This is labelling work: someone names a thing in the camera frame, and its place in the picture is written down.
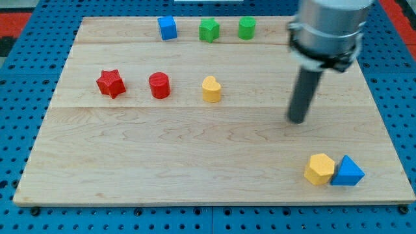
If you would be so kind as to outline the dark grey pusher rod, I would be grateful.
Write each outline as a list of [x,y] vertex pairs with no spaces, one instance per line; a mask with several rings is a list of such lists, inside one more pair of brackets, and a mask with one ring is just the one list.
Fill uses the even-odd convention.
[[304,122],[315,95],[323,71],[311,71],[301,67],[287,111],[287,118],[294,124]]

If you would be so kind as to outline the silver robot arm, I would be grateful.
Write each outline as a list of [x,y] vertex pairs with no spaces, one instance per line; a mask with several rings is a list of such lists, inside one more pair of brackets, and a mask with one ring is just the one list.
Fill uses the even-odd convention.
[[373,0],[301,0],[287,24],[289,49],[300,69],[287,119],[305,120],[325,70],[345,72],[361,51],[363,27]]

